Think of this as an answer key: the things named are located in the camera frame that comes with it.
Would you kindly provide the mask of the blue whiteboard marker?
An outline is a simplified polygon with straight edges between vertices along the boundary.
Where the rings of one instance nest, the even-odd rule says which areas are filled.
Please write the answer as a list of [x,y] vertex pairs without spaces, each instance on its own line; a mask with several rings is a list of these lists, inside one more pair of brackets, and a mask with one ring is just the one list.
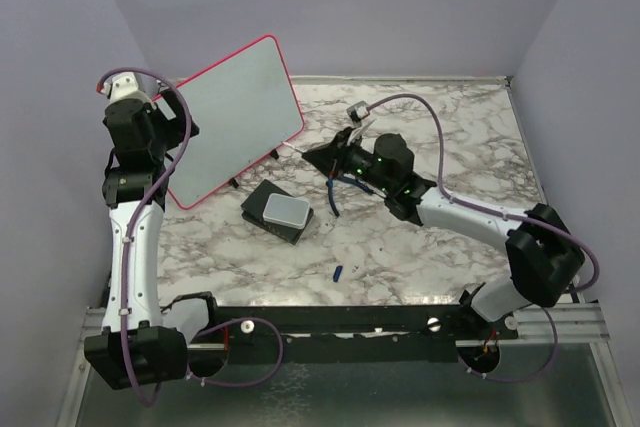
[[295,145],[291,144],[290,142],[282,142],[282,145],[287,147],[287,148],[290,148],[291,150],[297,152],[298,154],[303,155],[305,153],[304,150],[302,150],[299,147],[296,147]]

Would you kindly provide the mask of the pink framed whiteboard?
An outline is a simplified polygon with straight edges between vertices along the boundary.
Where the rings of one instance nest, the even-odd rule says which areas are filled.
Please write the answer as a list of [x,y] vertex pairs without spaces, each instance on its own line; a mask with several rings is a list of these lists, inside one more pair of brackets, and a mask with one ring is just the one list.
[[275,36],[266,34],[177,84],[200,132],[170,177],[189,210],[299,135],[305,120]]

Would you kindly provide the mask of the blue marker cap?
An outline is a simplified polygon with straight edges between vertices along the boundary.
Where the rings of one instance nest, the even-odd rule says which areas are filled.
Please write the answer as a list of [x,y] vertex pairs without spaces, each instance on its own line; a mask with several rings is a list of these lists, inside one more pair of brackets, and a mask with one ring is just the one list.
[[337,283],[337,282],[339,281],[339,279],[340,279],[340,277],[341,277],[341,274],[342,274],[342,271],[343,271],[343,266],[342,266],[342,265],[338,265],[338,266],[335,268],[334,273],[333,273],[333,275],[332,275],[332,281],[333,281],[334,283]]

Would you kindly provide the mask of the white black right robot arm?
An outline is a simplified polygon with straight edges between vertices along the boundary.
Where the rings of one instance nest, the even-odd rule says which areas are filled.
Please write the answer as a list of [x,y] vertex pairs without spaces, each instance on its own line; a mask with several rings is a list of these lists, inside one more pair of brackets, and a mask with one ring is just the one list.
[[506,255],[509,275],[476,289],[459,314],[469,337],[483,337],[497,320],[520,308],[554,306],[585,261],[553,208],[536,204],[518,210],[444,195],[436,182],[415,173],[414,154],[399,134],[379,136],[366,151],[346,128],[302,157],[329,179],[351,175],[379,190],[401,221],[450,230]]

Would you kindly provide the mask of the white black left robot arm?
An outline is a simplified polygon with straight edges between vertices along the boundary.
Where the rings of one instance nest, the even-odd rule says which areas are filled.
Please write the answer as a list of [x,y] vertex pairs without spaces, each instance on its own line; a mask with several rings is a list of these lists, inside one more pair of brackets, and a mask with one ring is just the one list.
[[220,332],[209,292],[184,294],[167,306],[158,296],[158,248],[165,214],[168,151],[198,134],[180,98],[160,95],[167,118],[141,92],[112,94],[103,119],[113,142],[102,193],[112,232],[112,267],[99,334],[85,341],[86,360],[114,390],[183,377],[188,344]]

